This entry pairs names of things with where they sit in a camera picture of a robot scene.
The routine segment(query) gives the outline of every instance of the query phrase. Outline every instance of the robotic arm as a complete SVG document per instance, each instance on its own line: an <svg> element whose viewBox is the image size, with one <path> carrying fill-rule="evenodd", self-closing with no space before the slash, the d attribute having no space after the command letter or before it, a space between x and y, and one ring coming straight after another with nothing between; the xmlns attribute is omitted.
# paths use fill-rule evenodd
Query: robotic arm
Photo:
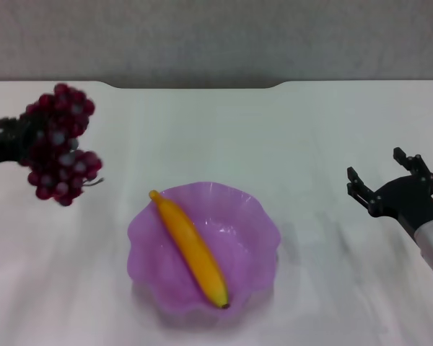
<svg viewBox="0 0 433 346"><path fill-rule="evenodd" d="M390 216L396 219L433 269L433 173L420 155L406 156L401 148L395 148L393 158L411 175L388 182L373 192L349 167L348 194L372 217Z"/></svg>
<svg viewBox="0 0 433 346"><path fill-rule="evenodd" d="M44 129L45 121L41 117L0 119L0 163L28 159L37 132Z"/></svg>

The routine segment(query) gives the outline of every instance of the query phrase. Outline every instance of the grape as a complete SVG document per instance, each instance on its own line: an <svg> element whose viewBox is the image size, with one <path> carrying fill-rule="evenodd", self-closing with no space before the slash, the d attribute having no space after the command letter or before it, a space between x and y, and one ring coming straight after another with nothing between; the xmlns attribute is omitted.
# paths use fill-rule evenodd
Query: grape
<svg viewBox="0 0 433 346"><path fill-rule="evenodd" d="M71 150L76 150L77 148L79 148L79 141L77 140L77 138L69 139L69 147L71 148Z"/></svg>
<svg viewBox="0 0 433 346"><path fill-rule="evenodd" d="M65 182L60 182L56 185L55 191L60 196L65 195L69 191L69 186Z"/></svg>
<svg viewBox="0 0 433 346"><path fill-rule="evenodd" d="M68 105L71 104L71 102L69 101L69 99L68 99L68 97L67 97L67 94L61 94L61 95L58 95L58 99L57 99L57 100L58 100L58 101L67 102Z"/></svg>
<svg viewBox="0 0 433 346"><path fill-rule="evenodd" d="M86 115L80 115L77 117L77 123L83 128L86 129L89 124L89 119Z"/></svg>
<svg viewBox="0 0 433 346"><path fill-rule="evenodd" d="M65 182L66 180L69 180L70 177L71 175L64 168L59 170L59 179L61 179L61 181Z"/></svg>
<svg viewBox="0 0 433 346"><path fill-rule="evenodd" d="M84 92L75 91L72 93L72 99L76 103L83 103L83 102L85 102L86 98L87 98L87 95Z"/></svg>
<svg viewBox="0 0 433 346"><path fill-rule="evenodd" d="M93 167L98 161L98 155L93 151L87 151L82 160L88 167Z"/></svg>
<svg viewBox="0 0 433 346"><path fill-rule="evenodd" d="M73 104L71 107L71 113L73 115L81 115L84 111L84 108L81 105Z"/></svg>
<svg viewBox="0 0 433 346"><path fill-rule="evenodd" d="M57 199L59 204L61 204L63 207L69 207L72 204L72 198L69 196L63 196Z"/></svg>
<svg viewBox="0 0 433 346"><path fill-rule="evenodd" d="M31 185L38 186L38 183L40 182L40 177L36 172L31 172L27 176L27 181Z"/></svg>
<svg viewBox="0 0 433 346"><path fill-rule="evenodd" d="M55 85L55 89L54 89L55 95L65 94L68 91L69 91L69 87L65 83L59 83Z"/></svg>
<svg viewBox="0 0 433 346"><path fill-rule="evenodd" d="M46 186L46 187L52 187L53 185L55 185L55 180L54 180L54 178L53 178L52 176L50 176L49 174L44 174L44 175L42 176L42 178L40 179L40 183L41 183L43 186Z"/></svg>
<svg viewBox="0 0 433 346"><path fill-rule="evenodd" d="M73 155L73 153L68 153L68 154L64 154L61 155L58 159L58 162L65 167L70 167L74 164L75 162L75 157Z"/></svg>
<svg viewBox="0 0 433 346"><path fill-rule="evenodd" d="M38 104L43 108L49 108L53 103L53 95L43 94L38 99Z"/></svg>
<svg viewBox="0 0 433 346"><path fill-rule="evenodd" d="M29 160L26 160L26 159L19 160L17 163L23 167L28 167L30 165Z"/></svg>
<svg viewBox="0 0 433 346"><path fill-rule="evenodd" d="M100 169L102 169L102 161L101 160L97 160L96 161L96 164L93 166L93 168L95 168L96 170L100 170Z"/></svg>
<svg viewBox="0 0 433 346"><path fill-rule="evenodd" d="M38 105L32 103L26 107L26 113L34 113L34 111L38 110Z"/></svg>
<svg viewBox="0 0 433 346"><path fill-rule="evenodd" d="M87 170L87 166L83 162L77 162L74 166L74 172L84 173Z"/></svg>
<svg viewBox="0 0 433 346"><path fill-rule="evenodd" d="M62 133L61 131L53 132L53 134L51 135L51 143L54 146L60 146L62 143L64 143L65 140L66 138L64 137L64 133Z"/></svg>
<svg viewBox="0 0 433 346"><path fill-rule="evenodd" d="M79 197L82 193L83 193L83 191L82 191L81 188L78 188L78 189L71 189L71 192L69 193L69 195L70 195L72 198L77 198L77 197Z"/></svg>
<svg viewBox="0 0 433 346"><path fill-rule="evenodd" d="M73 187L74 189L79 189L83 186L84 181L81 177L74 177L71 180L71 187Z"/></svg>
<svg viewBox="0 0 433 346"><path fill-rule="evenodd" d="M79 160L84 155L84 151L80 149L74 150L72 153L74 154L76 160Z"/></svg>
<svg viewBox="0 0 433 346"><path fill-rule="evenodd" d="M52 130L52 131L58 130L58 123L54 120L50 120L50 122L48 124L48 129Z"/></svg>
<svg viewBox="0 0 433 346"><path fill-rule="evenodd" d="M62 112L66 110L69 107L69 103L64 98L58 98L58 100L55 103L55 110L58 110L59 112Z"/></svg>
<svg viewBox="0 0 433 346"><path fill-rule="evenodd" d="M88 172L87 172L87 174L85 175L85 177L88 179L88 180L94 180L94 179L96 179L96 177L98 176L98 171L97 171L97 169L91 169L91 170L89 170Z"/></svg>
<svg viewBox="0 0 433 346"><path fill-rule="evenodd" d="M71 136L73 138L79 137L81 134L83 134L82 128L80 128L79 124L73 124L71 128Z"/></svg>
<svg viewBox="0 0 433 346"><path fill-rule="evenodd" d="M39 164L39 163L37 163L37 162L35 162L35 161L32 161L31 164L29 165L29 167L35 173L39 173L40 174L43 171L42 165Z"/></svg>
<svg viewBox="0 0 433 346"><path fill-rule="evenodd" d="M65 133L68 133L74 124L75 121L73 117L60 117L58 119L58 128L63 130Z"/></svg>
<svg viewBox="0 0 433 346"><path fill-rule="evenodd" d="M87 100L84 105L84 113L88 116L93 115L95 112L95 104L91 100Z"/></svg>
<svg viewBox="0 0 433 346"><path fill-rule="evenodd" d="M37 187L35 195L40 200L48 200L51 197L50 190L47 187Z"/></svg>

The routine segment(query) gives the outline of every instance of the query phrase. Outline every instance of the white tablecloth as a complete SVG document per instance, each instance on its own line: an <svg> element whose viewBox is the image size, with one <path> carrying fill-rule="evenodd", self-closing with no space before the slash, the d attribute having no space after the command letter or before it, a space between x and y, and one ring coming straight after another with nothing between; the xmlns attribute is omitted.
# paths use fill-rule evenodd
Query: white tablecloth
<svg viewBox="0 0 433 346"><path fill-rule="evenodd" d="M81 145L106 180L62 208L0 164L0 346L433 346L433 272L346 194L348 166L374 189L404 175L396 146L433 171L433 81L74 85L97 105ZM52 87L1 82L0 117ZM273 290L231 320L166 316L126 272L148 191L201 180L256 196L283 235Z"/></svg>

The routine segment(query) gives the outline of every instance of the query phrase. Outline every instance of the gray wall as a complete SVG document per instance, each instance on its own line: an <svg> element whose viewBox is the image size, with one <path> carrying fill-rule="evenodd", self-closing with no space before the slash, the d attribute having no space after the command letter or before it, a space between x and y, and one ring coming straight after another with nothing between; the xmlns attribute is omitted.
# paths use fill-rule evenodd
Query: gray wall
<svg viewBox="0 0 433 346"><path fill-rule="evenodd" d="M0 79L433 79L433 0L0 0Z"/></svg>

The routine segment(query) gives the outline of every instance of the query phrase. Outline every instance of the banana tip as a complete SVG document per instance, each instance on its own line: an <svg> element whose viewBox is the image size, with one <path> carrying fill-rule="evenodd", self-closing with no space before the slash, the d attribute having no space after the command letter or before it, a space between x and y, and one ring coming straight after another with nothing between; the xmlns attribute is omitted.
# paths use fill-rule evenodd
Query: banana tip
<svg viewBox="0 0 433 346"><path fill-rule="evenodd" d="M156 190L152 190L149 193L149 198L151 198L152 200L156 200L159 196L160 194Z"/></svg>

